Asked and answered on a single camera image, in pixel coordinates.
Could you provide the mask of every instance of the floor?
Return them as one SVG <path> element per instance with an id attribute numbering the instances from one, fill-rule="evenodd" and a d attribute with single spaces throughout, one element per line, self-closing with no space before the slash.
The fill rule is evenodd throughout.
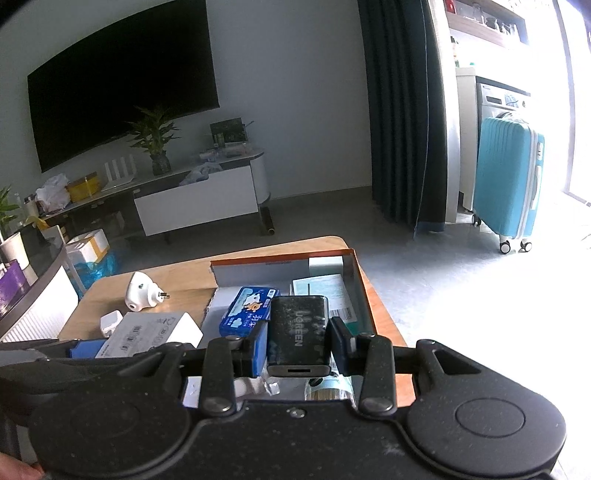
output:
<path id="1" fill-rule="evenodd" d="M 498 252 L 485 227 L 459 223 L 413 239 L 388 223 L 369 189 L 276 200 L 277 233 L 261 236 L 257 216 L 221 220 L 163 238 L 132 241 L 121 267 L 133 271 L 323 235 L 356 249 L 409 345 L 433 338 L 551 400 L 569 438 L 556 478 L 591 479 L 585 445 L 591 416 L 583 366 L 589 342 L 591 209 L 563 194 L 542 197 L 531 252 Z"/>

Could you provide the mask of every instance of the white cabinet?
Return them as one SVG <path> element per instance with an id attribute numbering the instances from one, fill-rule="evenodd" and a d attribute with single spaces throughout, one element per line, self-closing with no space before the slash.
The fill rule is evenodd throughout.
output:
<path id="1" fill-rule="evenodd" d="M 258 211 L 251 166 L 230 168 L 207 180 L 136 198 L 146 235 Z"/>

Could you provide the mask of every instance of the television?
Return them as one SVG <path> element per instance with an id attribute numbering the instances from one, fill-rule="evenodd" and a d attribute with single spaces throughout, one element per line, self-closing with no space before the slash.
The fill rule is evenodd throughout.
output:
<path id="1" fill-rule="evenodd" d="M 219 107 L 206 0 L 174 0 L 113 23 L 28 75 L 41 171 L 124 137 L 136 107 L 172 118 Z"/>

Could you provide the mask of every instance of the white wall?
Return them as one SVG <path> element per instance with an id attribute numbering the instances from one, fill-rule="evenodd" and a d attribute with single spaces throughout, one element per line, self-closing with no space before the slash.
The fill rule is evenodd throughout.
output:
<path id="1" fill-rule="evenodd" d="M 41 174 L 27 75 L 92 32 L 163 0 L 32 0 L 0 29 L 0 186 L 22 196 L 59 172 L 70 180 L 134 153 L 117 140 Z M 273 197 L 371 183 L 365 58 L 356 0 L 208 0 L 220 108 L 177 121 L 171 163 L 211 146 L 209 124 L 254 120 Z"/>
<path id="2" fill-rule="evenodd" d="M 460 67 L 469 67 L 473 62 L 478 76 L 531 93 L 533 72 L 530 47 L 515 43 L 515 48 L 504 48 L 453 29 L 450 29 L 450 34 L 459 45 Z"/>

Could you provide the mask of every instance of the washing machine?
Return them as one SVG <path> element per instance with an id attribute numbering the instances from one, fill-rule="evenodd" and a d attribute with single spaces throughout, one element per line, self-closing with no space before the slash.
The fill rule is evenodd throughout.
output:
<path id="1" fill-rule="evenodd" d="M 511 115 L 529 121 L 531 95 L 475 75 L 474 69 L 456 70 L 460 107 L 460 200 L 466 210 L 473 210 L 482 119 Z"/>

